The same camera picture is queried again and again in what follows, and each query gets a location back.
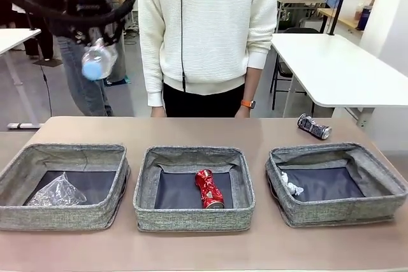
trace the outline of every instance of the storage basket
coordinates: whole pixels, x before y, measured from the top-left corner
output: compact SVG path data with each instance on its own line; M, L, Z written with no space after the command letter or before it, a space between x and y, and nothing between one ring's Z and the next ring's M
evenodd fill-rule
M304 192L292 196L282 171ZM392 220L407 197L404 182L355 143L273 149L266 173L282 216L292 227Z
M66 173L87 201L76 206L27 206ZM109 227L129 173L121 145L35 144L20 151L0 174L0 229L75 231Z
M225 208L202 208L194 180L202 169L213 172ZM241 231L250 227L255 196L238 149L152 147L142 162L133 205L141 231Z

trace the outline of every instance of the crumpled plastic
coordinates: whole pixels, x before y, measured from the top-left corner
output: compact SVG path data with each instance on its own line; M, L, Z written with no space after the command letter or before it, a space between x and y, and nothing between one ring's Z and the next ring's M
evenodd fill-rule
M28 206L74 206L86 202L87 198L72 185L64 172L48 185L37 191Z
M282 171L282 179L285 187L291 195L299 196L303 192L303 188L297 187L295 184L289 182L288 174Z

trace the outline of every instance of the white pillar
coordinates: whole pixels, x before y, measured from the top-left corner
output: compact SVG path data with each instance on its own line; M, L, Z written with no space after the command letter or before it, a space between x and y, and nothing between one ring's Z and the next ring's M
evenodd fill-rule
M408 76L408 0L375 0L360 46ZM376 109L366 133L382 151L408 151L408 108Z

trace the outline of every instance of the orange watch strap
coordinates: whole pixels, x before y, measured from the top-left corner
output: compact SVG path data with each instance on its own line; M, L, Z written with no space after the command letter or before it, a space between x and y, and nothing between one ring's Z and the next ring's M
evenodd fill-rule
M242 105L242 106L246 106L247 108L251 108L251 106L252 106L252 101L241 100L241 105Z

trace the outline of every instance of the clear plastic bottle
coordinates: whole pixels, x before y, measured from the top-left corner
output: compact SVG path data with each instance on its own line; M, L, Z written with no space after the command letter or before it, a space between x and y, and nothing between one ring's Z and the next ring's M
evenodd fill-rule
M94 81L104 79L112 72L117 59L115 46L105 46L99 38L82 57L82 74L86 79Z

